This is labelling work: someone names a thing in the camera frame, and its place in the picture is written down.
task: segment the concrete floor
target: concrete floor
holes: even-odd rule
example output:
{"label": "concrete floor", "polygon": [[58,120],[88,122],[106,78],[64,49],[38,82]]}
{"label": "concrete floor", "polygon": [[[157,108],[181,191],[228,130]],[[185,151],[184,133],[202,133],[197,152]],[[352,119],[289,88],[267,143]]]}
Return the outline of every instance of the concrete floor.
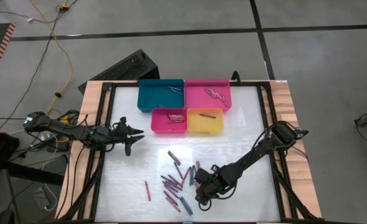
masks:
{"label": "concrete floor", "polygon": [[[63,0],[35,0],[52,20]],[[256,1],[262,27],[367,24],[367,1]],[[2,0],[0,10],[39,18],[28,1]],[[16,22],[14,37],[46,36],[45,24],[0,14]],[[79,0],[59,20],[58,35],[161,30],[254,28],[249,1]],[[265,33],[276,79],[288,80],[299,123],[310,130],[305,146],[322,215],[327,220],[367,223],[367,143],[353,120],[367,112],[367,29]],[[159,66],[162,78],[268,79],[256,33],[61,40],[74,77],[55,106],[80,109],[76,86],[137,49]],[[46,41],[11,42],[0,64],[0,116],[9,116],[25,92]],[[45,111],[68,78],[63,53],[51,43],[34,84],[14,117]],[[2,129],[22,129],[10,121]],[[367,129],[362,130],[367,137]],[[17,135],[26,147],[31,138]],[[22,164],[44,160],[33,152]]]}

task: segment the plastic bin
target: plastic bin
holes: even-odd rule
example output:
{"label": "plastic bin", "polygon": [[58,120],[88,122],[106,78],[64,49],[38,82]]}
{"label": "plastic bin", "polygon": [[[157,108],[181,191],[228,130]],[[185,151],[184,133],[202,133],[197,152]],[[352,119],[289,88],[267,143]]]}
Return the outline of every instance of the plastic bin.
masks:
{"label": "plastic bin", "polygon": [[223,130],[221,108],[189,108],[187,117],[189,133],[219,134]]}
{"label": "plastic bin", "polygon": [[[182,114],[185,121],[169,124],[169,114]],[[152,111],[152,131],[157,134],[183,134],[187,130],[187,111],[184,108],[155,108]]]}
{"label": "plastic bin", "polygon": [[[213,98],[206,91],[209,87],[219,95],[224,96],[226,105],[219,98]],[[197,79],[185,80],[185,107],[186,108],[221,108],[227,112],[232,107],[231,89],[229,80]]]}
{"label": "plastic bin", "polygon": [[[184,80],[141,80],[139,82],[138,108],[150,113],[158,105],[166,108],[185,107]],[[172,91],[169,86],[181,89],[181,95]]]}

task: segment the teal bin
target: teal bin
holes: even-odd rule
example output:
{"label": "teal bin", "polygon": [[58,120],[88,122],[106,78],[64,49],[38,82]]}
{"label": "teal bin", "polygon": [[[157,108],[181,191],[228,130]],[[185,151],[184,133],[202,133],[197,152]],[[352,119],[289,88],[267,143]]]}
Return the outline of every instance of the teal bin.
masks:
{"label": "teal bin", "polygon": [[184,80],[141,80],[139,82],[137,105],[144,113],[151,113],[158,106],[165,108],[184,108],[184,97]]}

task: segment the yellow bin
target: yellow bin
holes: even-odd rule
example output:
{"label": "yellow bin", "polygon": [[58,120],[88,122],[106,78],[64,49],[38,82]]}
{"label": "yellow bin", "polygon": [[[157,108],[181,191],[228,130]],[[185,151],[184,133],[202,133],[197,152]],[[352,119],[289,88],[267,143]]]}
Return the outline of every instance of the yellow bin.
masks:
{"label": "yellow bin", "polygon": [[189,133],[220,134],[223,130],[221,108],[189,108],[187,120]]}

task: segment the white board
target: white board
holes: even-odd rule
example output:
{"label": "white board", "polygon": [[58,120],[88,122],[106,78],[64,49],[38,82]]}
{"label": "white board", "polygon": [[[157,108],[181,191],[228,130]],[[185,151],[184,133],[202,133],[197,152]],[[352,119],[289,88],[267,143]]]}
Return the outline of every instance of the white board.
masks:
{"label": "white board", "polygon": [[[111,123],[127,117],[128,124],[144,130],[145,138],[135,143],[131,156],[122,144],[106,153],[96,222],[255,222],[279,220],[271,165],[264,156],[238,181],[235,194],[228,200],[213,200],[212,208],[203,212],[195,200],[195,187],[185,181],[183,196],[193,215],[189,216],[180,201],[181,212],[166,200],[160,175],[180,177],[172,151],[181,161],[184,174],[199,160],[210,170],[213,164],[223,166],[245,155],[263,131],[261,110],[256,87],[231,87],[232,108],[224,114],[224,130],[219,136],[175,134],[159,135],[151,130],[151,114],[137,108],[136,87],[117,87]],[[149,184],[151,202],[147,199],[145,180]]]}

